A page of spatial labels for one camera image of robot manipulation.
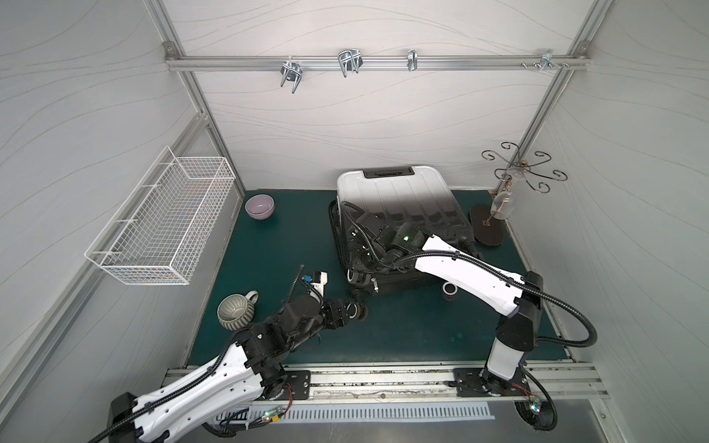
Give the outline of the black and white hardshell suitcase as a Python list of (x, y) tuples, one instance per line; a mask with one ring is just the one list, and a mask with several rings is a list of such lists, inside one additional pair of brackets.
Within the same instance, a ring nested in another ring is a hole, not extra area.
[(358, 243), (348, 236), (343, 214), (357, 206), (384, 219), (393, 229), (413, 223), (427, 234), (478, 258), (474, 229), (438, 170), (429, 166), (375, 168), (351, 171), (337, 179), (337, 199), (329, 206), (330, 227), (350, 295), (361, 301), (368, 295), (390, 295), (439, 284), (427, 274), (385, 274), (380, 278), (352, 275), (350, 251)]

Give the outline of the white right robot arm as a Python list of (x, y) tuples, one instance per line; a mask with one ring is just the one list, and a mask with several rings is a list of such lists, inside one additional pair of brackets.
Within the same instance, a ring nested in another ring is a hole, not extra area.
[(413, 223), (393, 229), (357, 206), (349, 206), (343, 217), (348, 236), (358, 243), (358, 250), (350, 251), (352, 275), (432, 275), (443, 280), (444, 286), (470, 293), (493, 308), (500, 320), (481, 378), (489, 385), (513, 381), (537, 344), (541, 319), (537, 282), (490, 266)]

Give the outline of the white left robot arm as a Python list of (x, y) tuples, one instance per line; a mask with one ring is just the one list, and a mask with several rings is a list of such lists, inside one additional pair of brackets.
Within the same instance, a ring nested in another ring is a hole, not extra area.
[(141, 396), (126, 392), (111, 405), (101, 442), (175, 442), (228, 409), (271, 400), (287, 385), (284, 360), (322, 330), (343, 328), (363, 306), (301, 295), (262, 322), (235, 332), (209, 363)]

